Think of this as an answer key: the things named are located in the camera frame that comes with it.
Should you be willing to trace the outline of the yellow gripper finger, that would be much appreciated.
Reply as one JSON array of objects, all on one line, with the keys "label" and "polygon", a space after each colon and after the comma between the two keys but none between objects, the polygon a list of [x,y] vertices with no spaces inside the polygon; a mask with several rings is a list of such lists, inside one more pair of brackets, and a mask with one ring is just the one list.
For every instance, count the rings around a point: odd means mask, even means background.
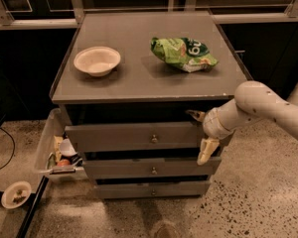
[{"label": "yellow gripper finger", "polygon": [[197,164],[199,166],[205,164],[219,145],[220,145],[219,139],[214,139],[214,138],[203,139],[201,141],[200,152],[197,158]]},{"label": "yellow gripper finger", "polygon": [[203,122],[206,115],[205,112],[199,110],[187,110],[186,113],[191,115],[195,120],[199,122]]}]

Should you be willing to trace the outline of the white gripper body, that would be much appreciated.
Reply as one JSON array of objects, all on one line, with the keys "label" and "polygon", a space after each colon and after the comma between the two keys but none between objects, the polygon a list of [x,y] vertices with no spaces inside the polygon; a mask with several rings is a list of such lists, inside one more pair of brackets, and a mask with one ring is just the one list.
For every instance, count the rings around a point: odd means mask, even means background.
[{"label": "white gripper body", "polygon": [[208,111],[203,121],[204,132],[213,139],[222,140],[233,133],[227,129],[220,121],[218,110],[213,108]]}]

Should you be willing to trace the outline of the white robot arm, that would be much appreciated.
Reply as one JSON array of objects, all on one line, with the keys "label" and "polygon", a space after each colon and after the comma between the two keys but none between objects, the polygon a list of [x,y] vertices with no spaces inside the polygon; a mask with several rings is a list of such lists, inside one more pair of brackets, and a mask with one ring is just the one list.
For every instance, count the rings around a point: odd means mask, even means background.
[{"label": "white robot arm", "polygon": [[220,140],[231,135],[236,128],[269,119],[298,141],[298,106],[282,99],[265,84],[248,80],[235,90],[234,97],[220,107],[207,112],[187,110],[202,123],[207,138],[201,141],[197,164],[205,164]]}]

